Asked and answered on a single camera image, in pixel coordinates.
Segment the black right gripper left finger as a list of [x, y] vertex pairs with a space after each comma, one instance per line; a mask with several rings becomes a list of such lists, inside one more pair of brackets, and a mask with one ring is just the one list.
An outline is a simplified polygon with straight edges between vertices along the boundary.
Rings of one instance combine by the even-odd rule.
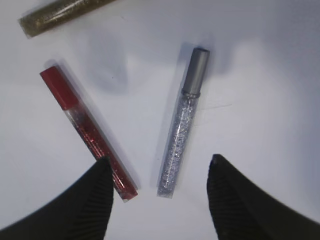
[[102, 240], [114, 201], [112, 169], [100, 158], [54, 200], [0, 231], [2, 240]]

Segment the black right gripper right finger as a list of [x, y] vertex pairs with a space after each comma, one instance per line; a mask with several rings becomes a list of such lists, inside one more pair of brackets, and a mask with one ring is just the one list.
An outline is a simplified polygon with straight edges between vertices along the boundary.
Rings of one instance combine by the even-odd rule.
[[214, 154], [206, 184], [220, 240], [318, 240], [319, 223], [276, 200], [224, 156]]

